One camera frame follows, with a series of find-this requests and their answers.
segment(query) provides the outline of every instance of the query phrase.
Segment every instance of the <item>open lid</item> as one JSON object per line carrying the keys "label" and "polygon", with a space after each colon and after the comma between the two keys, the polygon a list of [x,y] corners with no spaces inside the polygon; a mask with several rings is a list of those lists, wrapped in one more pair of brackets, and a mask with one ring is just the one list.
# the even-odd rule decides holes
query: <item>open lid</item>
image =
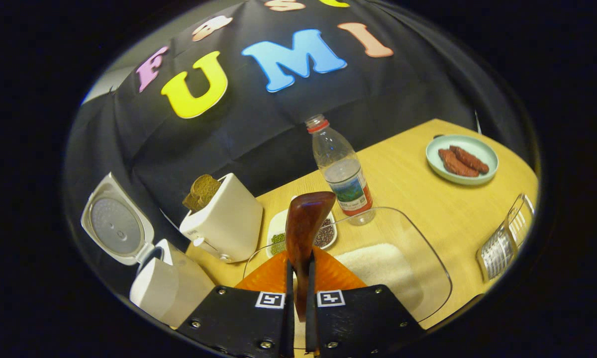
{"label": "open lid", "polygon": [[153,226],[112,173],[89,196],[81,223],[106,254],[124,265],[143,262],[154,248]]}

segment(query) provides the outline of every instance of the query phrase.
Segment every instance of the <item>sausage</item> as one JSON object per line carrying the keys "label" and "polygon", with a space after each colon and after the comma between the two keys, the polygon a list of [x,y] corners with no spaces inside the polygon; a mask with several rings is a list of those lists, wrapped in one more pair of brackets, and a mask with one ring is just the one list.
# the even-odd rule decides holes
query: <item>sausage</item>
{"label": "sausage", "polygon": [[477,170],[471,169],[461,161],[458,161],[456,154],[448,149],[439,149],[438,155],[444,161],[444,168],[449,172],[463,177],[477,177],[480,175]]}
{"label": "sausage", "polygon": [[489,166],[485,165],[485,163],[482,163],[482,161],[473,154],[467,152],[466,150],[456,145],[449,146],[449,149],[451,149],[451,152],[454,152],[456,154],[456,158],[458,158],[458,161],[461,161],[469,168],[473,168],[478,172],[481,172],[482,174],[487,174],[489,172]]}

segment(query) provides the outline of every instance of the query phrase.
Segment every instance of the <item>blue letter m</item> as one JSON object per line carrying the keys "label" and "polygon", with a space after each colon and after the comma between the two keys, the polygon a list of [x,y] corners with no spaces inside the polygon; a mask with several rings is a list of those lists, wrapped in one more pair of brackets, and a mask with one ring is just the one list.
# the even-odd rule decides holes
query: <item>blue letter m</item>
{"label": "blue letter m", "polygon": [[279,91],[294,83],[294,76],[283,73],[280,65],[304,78],[309,76],[308,56],[314,61],[314,71],[317,73],[332,72],[347,65],[321,39],[319,30],[295,32],[292,47],[290,50],[274,42],[262,41],[244,48],[241,54],[257,60],[269,80],[266,86],[268,91]]}

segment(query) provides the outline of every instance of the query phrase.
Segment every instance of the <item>wooden handle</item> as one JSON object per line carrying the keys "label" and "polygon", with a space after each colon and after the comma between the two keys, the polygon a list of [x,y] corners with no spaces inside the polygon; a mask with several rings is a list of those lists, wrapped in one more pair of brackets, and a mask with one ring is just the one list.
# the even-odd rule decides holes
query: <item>wooden handle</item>
{"label": "wooden handle", "polygon": [[307,286],[309,283],[309,258],[314,238],[336,202],[332,192],[313,192],[299,195],[290,202],[285,224],[285,245],[288,259],[297,273],[295,291],[298,319],[305,321]]}

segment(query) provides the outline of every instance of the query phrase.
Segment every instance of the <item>wooden table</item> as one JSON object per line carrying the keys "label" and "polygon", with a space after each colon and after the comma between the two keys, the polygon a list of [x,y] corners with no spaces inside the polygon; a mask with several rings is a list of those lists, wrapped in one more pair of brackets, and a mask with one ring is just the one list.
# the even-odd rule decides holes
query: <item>wooden table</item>
{"label": "wooden table", "polygon": [[[499,158],[494,179],[474,187],[454,184],[436,175],[426,161],[425,149],[437,134],[464,134],[490,145]],[[501,224],[519,193],[525,193],[533,204],[537,204],[537,177],[527,163],[503,145],[439,119],[361,150],[358,157],[374,206],[389,206],[406,213],[435,249],[451,276],[453,292],[447,303],[420,322],[428,329],[495,282],[483,283],[476,251]],[[330,191],[330,188],[321,173],[315,171],[258,197],[264,207],[258,247],[265,246],[271,218],[288,208],[293,195],[321,190]],[[337,204],[332,212],[336,220],[345,217]],[[330,251],[331,254],[347,251],[351,240],[346,243],[341,239],[344,236],[339,229],[339,239],[333,245],[337,252]],[[217,284],[235,286],[242,279],[244,263],[221,263],[193,245],[189,246],[187,255]],[[267,255],[262,250],[249,263],[248,273],[266,260]]]}

